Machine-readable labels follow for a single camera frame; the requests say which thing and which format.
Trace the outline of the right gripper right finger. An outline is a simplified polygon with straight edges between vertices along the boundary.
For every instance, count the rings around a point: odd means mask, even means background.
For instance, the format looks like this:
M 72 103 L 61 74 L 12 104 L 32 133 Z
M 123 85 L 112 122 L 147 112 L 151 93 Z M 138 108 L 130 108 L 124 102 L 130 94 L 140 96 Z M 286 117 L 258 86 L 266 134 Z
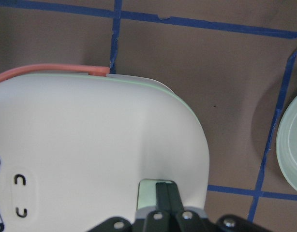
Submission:
M 200 207 L 183 206 L 175 183 L 166 184 L 170 203 L 171 232 L 208 232 L 208 217 Z

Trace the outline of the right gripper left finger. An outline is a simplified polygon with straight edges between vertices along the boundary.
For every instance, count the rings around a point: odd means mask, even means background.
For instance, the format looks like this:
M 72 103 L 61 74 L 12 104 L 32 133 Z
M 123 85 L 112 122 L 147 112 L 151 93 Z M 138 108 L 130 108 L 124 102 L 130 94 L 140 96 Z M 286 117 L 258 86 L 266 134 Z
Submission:
M 156 204 L 143 208 L 143 232 L 169 232 L 171 221 L 171 183 L 160 182 L 156 186 Z

